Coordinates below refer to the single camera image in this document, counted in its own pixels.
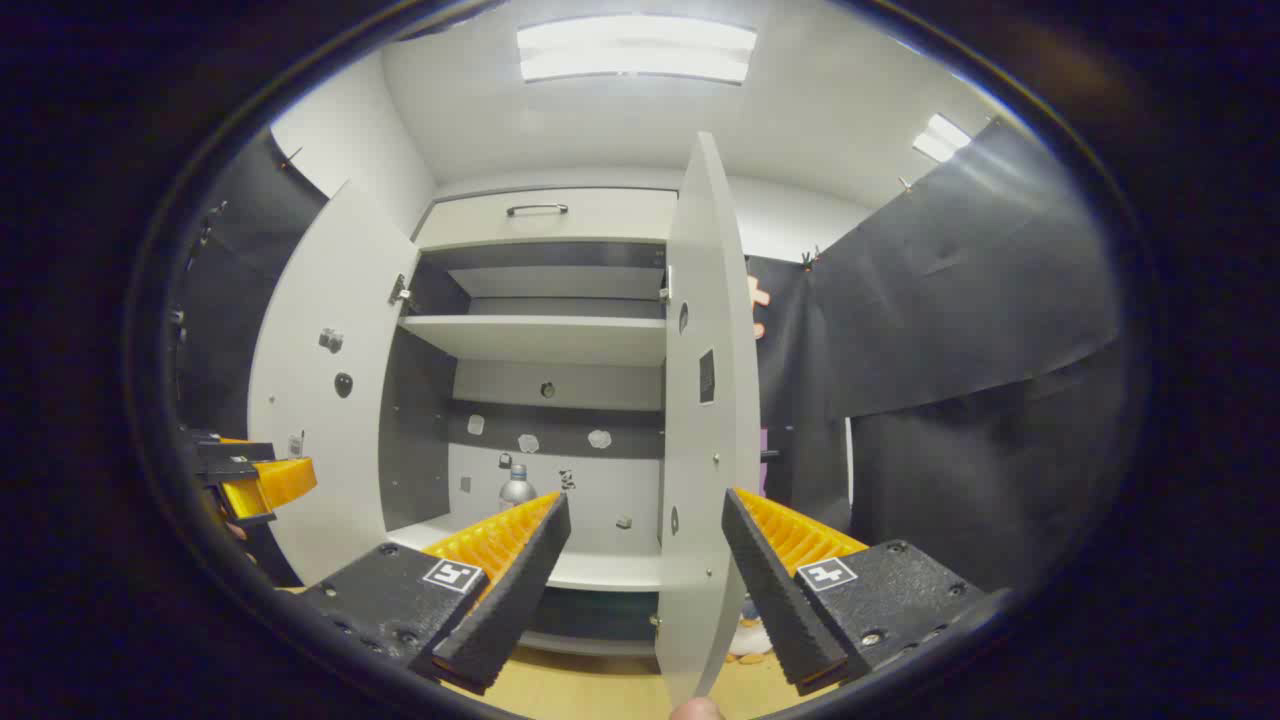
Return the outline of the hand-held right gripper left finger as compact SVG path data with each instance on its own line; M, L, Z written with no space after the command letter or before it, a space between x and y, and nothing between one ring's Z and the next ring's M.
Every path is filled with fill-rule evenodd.
M425 550L384 542L297 597L360 652L484 694L532 621L571 534L552 492Z

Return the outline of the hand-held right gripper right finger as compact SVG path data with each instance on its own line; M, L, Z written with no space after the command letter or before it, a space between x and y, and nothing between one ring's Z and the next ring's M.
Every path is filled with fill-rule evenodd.
M742 488L724 495L722 532L803 696L965 646L1011 601L904 539L868 546Z

